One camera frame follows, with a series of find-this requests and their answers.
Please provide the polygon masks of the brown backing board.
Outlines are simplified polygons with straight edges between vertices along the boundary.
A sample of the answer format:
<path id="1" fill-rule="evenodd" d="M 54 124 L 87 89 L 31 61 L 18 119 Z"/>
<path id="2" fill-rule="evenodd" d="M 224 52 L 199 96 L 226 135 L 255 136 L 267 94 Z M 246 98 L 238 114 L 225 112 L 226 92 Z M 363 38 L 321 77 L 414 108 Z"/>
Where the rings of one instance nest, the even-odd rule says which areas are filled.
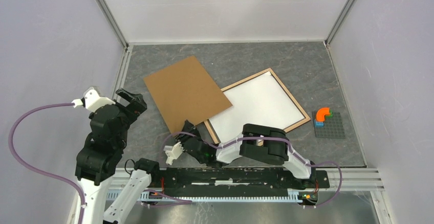
<path id="1" fill-rule="evenodd" d="M 186 120 L 197 125 L 232 106 L 195 56 L 144 77 L 144 83 L 171 133 Z"/>

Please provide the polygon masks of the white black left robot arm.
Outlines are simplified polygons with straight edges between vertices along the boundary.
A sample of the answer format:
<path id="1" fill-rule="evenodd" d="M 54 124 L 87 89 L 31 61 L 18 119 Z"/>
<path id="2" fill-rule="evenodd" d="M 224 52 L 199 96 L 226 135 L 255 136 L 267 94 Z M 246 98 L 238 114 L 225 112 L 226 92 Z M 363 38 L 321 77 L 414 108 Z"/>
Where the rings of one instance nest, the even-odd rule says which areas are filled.
<path id="1" fill-rule="evenodd" d="M 83 106 L 91 112 L 91 132 L 76 157 L 75 176 L 83 191 L 80 198 L 84 201 L 79 206 L 77 223 L 124 223 L 141 193 L 161 180 L 159 163 L 141 158 L 135 162 L 127 185 L 113 205 L 104 208 L 117 164 L 127 146 L 127 132 L 147 109 L 141 94 L 120 88 L 116 95 L 128 104 L 124 106 L 103 97 L 94 87 L 90 87 L 83 98 L 72 102 L 74 107 Z"/>

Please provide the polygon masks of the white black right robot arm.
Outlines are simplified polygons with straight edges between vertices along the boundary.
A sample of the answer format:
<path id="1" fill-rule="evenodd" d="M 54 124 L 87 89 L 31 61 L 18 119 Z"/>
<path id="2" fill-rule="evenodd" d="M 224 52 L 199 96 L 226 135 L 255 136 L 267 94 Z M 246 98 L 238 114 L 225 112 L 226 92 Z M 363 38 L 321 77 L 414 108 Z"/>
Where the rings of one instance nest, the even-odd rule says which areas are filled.
<path id="1" fill-rule="evenodd" d="M 282 129 L 247 123 L 239 135 L 216 144 L 205 141 L 196 126 L 185 121 L 182 130 L 169 137 L 175 140 L 175 144 L 163 143 L 166 165 L 172 165 L 183 153 L 212 168 L 227 166 L 239 158 L 249 158 L 268 165 L 283 166 L 302 187 L 309 187 L 316 181 L 313 163 L 293 148 Z"/>

